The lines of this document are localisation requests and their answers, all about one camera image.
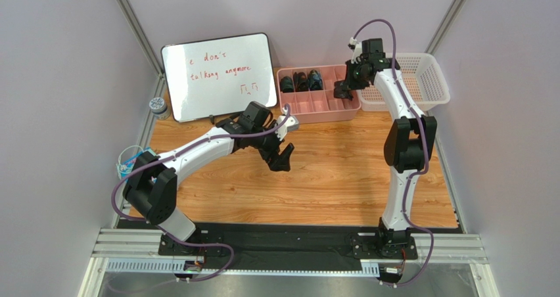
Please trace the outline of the pink divided organizer box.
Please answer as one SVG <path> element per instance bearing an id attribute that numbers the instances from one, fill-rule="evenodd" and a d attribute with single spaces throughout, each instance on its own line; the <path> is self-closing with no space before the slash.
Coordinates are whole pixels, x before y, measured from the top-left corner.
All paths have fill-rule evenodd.
<path id="1" fill-rule="evenodd" d="M 281 86 L 281 80 L 286 83 L 293 80 L 294 75 L 317 71 L 321 76 L 323 87 L 320 90 L 286 92 Z M 356 93 L 351 99 L 334 97 L 335 83 L 346 76 L 346 66 L 343 64 L 315 67 L 280 68 L 276 73 L 277 94 L 279 106 L 288 104 L 291 114 L 301 124 L 335 122 L 352 120 L 362 107 Z"/>

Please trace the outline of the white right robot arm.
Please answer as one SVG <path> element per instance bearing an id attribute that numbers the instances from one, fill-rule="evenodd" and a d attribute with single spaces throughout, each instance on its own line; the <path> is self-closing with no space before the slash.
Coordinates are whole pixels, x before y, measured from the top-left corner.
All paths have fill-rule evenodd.
<path id="1" fill-rule="evenodd" d="M 412 244 L 409 198 L 419 176 L 429 168 L 437 122 L 416 105 L 395 57 L 388 58 L 383 51 L 381 38 L 352 38 L 348 46 L 352 57 L 345 63 L 344 79 L 335 82 L 334 97 L 351 100 L 353 92 L 373 86 L 382 95 L 393 119 L 384 145 L 390 189 L 373 248 L 380 257 L 397 258 Z"/>

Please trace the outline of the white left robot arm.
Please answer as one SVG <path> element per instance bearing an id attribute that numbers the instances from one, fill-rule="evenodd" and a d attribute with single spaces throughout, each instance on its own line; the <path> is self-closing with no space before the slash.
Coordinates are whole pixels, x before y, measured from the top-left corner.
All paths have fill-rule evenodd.
<path id="1" fill-rule="evenodd" d="M 281 145 L 300 126 L 289 105 L 275 117 L 264 105 L 252 101 L 244 111 L 217 122 L 198 139 L 163 154 L 144 152 L 136 158 L 131 173 L 120 182 L 124 200 L 144 221 L 182 246 L 191 243 L 199 228 L 177 207 L 177 190 L 183 180 L 209 163 L 251 147 L 270 171 L 290 171 L 294 145 Z"/>

